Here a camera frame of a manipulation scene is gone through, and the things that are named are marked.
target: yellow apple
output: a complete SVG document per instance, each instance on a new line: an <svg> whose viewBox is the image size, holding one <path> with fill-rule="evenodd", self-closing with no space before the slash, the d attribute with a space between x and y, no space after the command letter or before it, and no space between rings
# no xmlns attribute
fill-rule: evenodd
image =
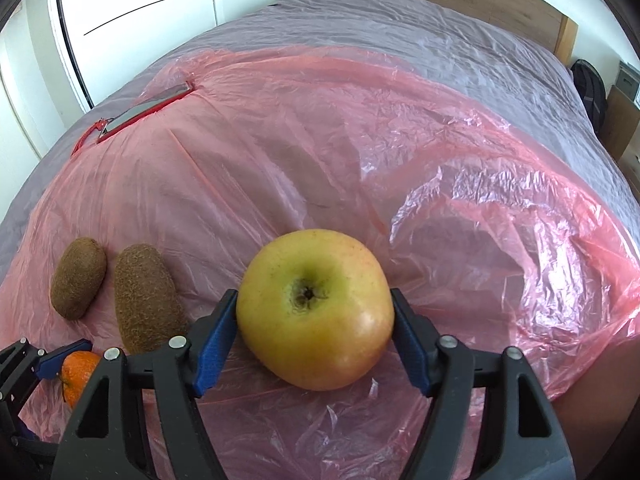
<svg viewBox="0 0 640 480"><path fill-rule="evenodd" d="M236 313L256 357L307 390L341 388L366 374L394 324L376 257L354 238L324 229L264 246L244 274Z"/></svg>

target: orange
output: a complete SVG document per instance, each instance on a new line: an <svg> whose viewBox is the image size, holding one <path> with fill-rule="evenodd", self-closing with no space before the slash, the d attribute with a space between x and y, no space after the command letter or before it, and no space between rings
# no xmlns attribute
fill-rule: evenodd
<svg viewBox="0 0 640 480"><path fill-rule="evenodd" d="M60 371L62 396L72 409L78 403L84 387L101 358L93 352L78 351L66 356L62 363Z"/></svg>

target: plastic bag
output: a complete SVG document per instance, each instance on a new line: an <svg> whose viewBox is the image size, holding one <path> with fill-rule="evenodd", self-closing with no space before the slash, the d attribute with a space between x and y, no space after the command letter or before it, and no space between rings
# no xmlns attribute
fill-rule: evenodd
<svg viewBox="0 0 640 480"><path fill-rule="evenodd" d="M239 285L264 244L314 227L365 243L441 333L478 349L520 346L551 397L635 316L640 269L620 223L477 102L390 57L303 47L202 52L167 66L140 99L185 78L195 92L86 143L50 184L0 288L0 348L21 336L47 350L80 337L97 351L120 346L112 270L130 244L161 251L193 320ZM106 248L110 268L86 317L66 322L49 283L80 236ZM240 338L199 402L230 479L282 480L397 478L427 405L392 345L355 384L318 393L271 375ZM59 439L68 414L55 382L22 411L46 440Z"/></svg>

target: metal screw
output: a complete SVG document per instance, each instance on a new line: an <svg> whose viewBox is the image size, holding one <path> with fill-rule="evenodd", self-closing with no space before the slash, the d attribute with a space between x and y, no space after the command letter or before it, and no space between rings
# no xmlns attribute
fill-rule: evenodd
<svg viewBox="0 0 640 480"><path fill-rule="evenodd" d="M507 348L507 355L511 359L517 361L519 359L522 359L522 356L524 354L522 353L522 350L520 350L519 348L516 348L515 346L510 346L509 348Z"/></svg>
<svg viewBox="0 0 640 480"><path fill-rule="evenodd" d="M174 335L171 339L169 339L169 346L171 348L184 348L187 344L187 338L183 335Z"/></svg>
<svg viewBox="0 0 640 480"><path fill-rule="evenodd" d="M104 358L107 359L107 361L113 361L114 359L117 359L119 356L120 356L119 348L112 347L112 348L107 348L104 351Z"/></svg>
<svg viewBox="0 0 640 480"><path fill-rule="evenodd" d="M458 340L452 335L444 335L440 338L440 345L444 348L455 348L458 346Z"/></svg>

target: brown kiwi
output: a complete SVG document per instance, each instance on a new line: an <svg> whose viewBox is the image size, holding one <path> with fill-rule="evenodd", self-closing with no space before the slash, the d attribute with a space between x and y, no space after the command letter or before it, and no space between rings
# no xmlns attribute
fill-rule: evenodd
<svg viewBox="0 0 640 480"><path fill-rule="evenodd" d="M188 324L162 256L147 244L124 249L113 273L116 318L132 354L156 350Z"/></svg>
<svg viewBox="0 0 640 480"><path fill-rule="evenodd" d="M51 280L51 305L75 321L84 316L107 272L104 249L92 238L77 238L62 254Z"/></svg>

